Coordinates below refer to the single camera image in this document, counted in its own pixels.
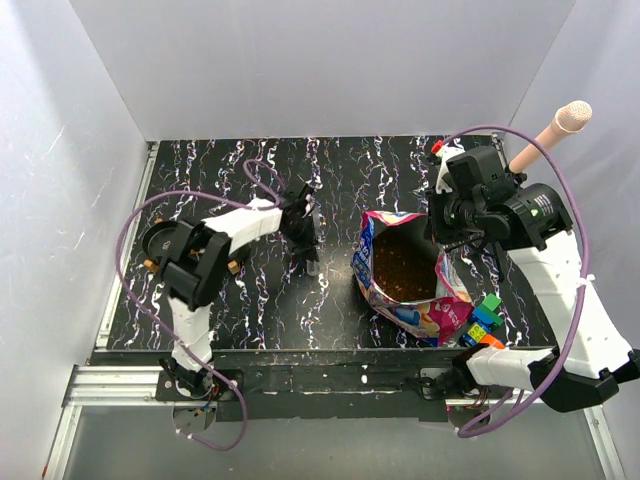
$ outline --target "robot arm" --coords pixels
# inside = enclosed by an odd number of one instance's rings
[[[237,273],[248,257],[249,243],[280,231],[293,257],[306,263],[307,273],[318,273],[312,194],[309,185],[296,181],[277,207],[269,200],[256,198],[248,204],[250,209],[236,209],[198,222],[159,222],[146,232],[143,249],[149,259],[145,264],[165,283],[174,331],[203,362],[212,358],[211,304],[224,278]],[[185,396],[200,398],[213,386],[211,375],[180,345],[174,346],[171,359],[162,366]]]
[[[577,335],[564,368],[542,400],[561,412],[586,408],[617,393],[619,383],[639,378],[640,351],[618,333],[591,282],[580,278],[572,221],[557,193],[540,184],[521,188],[524,178],[505,172],[491,147],[454,155],[440,155],[448,168],[439,178],[450,188],[436,187],[429,197],[438,243],[453,249],[479,241],[479,249],[492,244],[505,250],[529,281],[560,346],[573,318],[576,290],[586,282]],[[455,359],[454,369],[439,382],[445,389],[453,382],[453,388],[466,391],[478,385],[532,391],[546,378],[558,353],[558,348],[476,345]]]

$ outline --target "white wall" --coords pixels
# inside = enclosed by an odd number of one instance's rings
[[[574,0],[71,0],[147,140],[507,123]]]
[[[0,478],[40,478],[146,144],[68,1],[0,0]]]
[[[577,196],[591,240],[596,287],[620,332],[640,348],[640,4],[578,0],[512,126],[537,133],[556,109],[588,101],[593,119],[554,153]],[[517,152],[512,142],[510,152]],[[534,180],[552,173],[538,162]],[[640,478],[640,381],[605,413],[628,478]]]

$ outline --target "brown food inside bag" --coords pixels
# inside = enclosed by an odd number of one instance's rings
[[[389,227],[373,239],[373,279],[397,302],[434,298],[438,281],[435,265],[395,233],[395,228]]]

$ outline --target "open chip bag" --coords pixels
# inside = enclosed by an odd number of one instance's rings
[[[365,212],[351,266],[374,310],[437,347],[465,323],[473,305],[449,257],[427,239],[427,220],[417,213]]]

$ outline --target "black table surface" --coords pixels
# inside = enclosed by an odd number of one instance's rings
[[[248,202],[256,188],[242,163],[259,159],[287,182],[297,176],[316,189],[321,273],[309,277],[294,268],[279,234],[252,244],[250,260],[229,277],[211,311],[213,349],[429,348],[371,310],[350,266],[359,240],[362,212],[424,212],[423,192],[437,168],[428,161],[442,137],[270,138],[163,141],[147,198],[170,190],[192,190]],[[465,136],[466,149],[491,145],[489,136]],[[275,186],[271,175],[261,180]],[[157,218],[206,218],[229,207],[190,196],[172,196],[143,212],[126,275],[144,303],[171,324],[162,285],[142,266],[140,239]],[[469,250],[452,253],[454,265],[475,303],[488,293],[503,301],[504,326],[496,336],[508,346],[555,344],[551,327],[520,270],[507,257],[506,280],[498,283],[493,259],[472,260]],[[121,294],[108,350],[168,350],[171,340]]]

